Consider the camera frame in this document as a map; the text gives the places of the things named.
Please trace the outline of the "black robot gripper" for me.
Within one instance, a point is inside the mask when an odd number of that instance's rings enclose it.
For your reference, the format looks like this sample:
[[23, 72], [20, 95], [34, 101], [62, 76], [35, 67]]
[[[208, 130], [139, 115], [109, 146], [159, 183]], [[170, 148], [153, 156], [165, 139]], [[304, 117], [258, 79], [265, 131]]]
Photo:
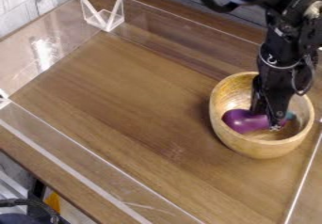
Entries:
[[292, 120], [290, 99], [312, 89], [317, 67], [317, 52], [302, 56], [289, 66], [284, 66], [266, 45], [261, 46], [258, 75], [252, 83], [250, 111], [254, 115], [269, 115], [269, 129], [280, 131]]

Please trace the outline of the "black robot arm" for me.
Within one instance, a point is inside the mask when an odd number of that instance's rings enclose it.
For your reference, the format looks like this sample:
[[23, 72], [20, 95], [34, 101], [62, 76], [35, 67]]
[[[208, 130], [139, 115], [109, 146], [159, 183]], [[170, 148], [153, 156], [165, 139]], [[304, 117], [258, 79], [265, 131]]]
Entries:
[[322, 0], [265, 0], [269, 32], [258, 53], [250, 110], [278, 130], [290, 99], [312, 89], [322, 47]]

